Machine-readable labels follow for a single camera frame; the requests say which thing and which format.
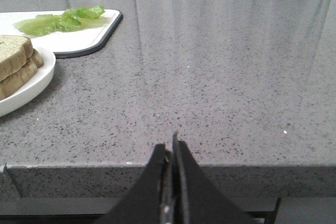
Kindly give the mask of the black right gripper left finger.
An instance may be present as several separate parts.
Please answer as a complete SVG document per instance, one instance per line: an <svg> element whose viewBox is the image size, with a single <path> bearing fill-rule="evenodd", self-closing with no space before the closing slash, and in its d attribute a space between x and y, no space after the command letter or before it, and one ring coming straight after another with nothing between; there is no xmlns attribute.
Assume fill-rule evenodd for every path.
<svg viewBox="0 0 336 224"><path fill-rule="evenodd" d="M165 145L158 144L137 182L95 223L159 223L164 164Z"/></svg>

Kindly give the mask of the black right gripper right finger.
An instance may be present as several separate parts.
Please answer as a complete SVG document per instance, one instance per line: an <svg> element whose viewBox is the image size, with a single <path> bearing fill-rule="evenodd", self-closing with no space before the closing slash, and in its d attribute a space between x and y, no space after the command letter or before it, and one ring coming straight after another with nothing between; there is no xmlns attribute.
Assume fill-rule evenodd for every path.
<svg viewBox="0 0 336 224"><path fill-rule="evenodd" d="M210 182L177 133L172 148L179 223L256 223Z"/></svg>

